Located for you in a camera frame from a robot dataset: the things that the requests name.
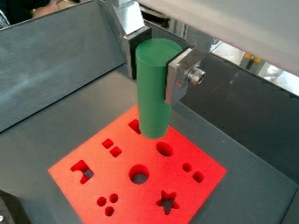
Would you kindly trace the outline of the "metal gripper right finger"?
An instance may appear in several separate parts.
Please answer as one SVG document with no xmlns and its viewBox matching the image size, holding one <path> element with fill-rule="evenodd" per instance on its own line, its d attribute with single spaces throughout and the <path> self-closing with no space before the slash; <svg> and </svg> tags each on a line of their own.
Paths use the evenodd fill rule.
<svg viewBox="0 0 299 224">
<path fill-rule="evenodd" d="M 167 62 L 164 101 L 170 106 L 184 97 L 190 84 L 202 84 L 206 72 L 198 65 L 207 55 L 196 47 L 188 47 Z"/>
</svg>

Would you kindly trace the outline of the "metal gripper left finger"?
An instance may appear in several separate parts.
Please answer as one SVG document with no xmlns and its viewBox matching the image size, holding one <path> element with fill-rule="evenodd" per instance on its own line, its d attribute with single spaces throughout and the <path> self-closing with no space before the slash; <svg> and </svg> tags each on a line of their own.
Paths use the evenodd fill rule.
<svg viewBox="0 0 299 224">
<path fill-rule="evenodd" d="M 152 30 L 146 26 L 138 3 L 113 3 L 116 21 L 120 28 L 122 47 L 126 53 L 128 77 L 136 79 L 136 47 L 152 37 Z"/>
</svg>

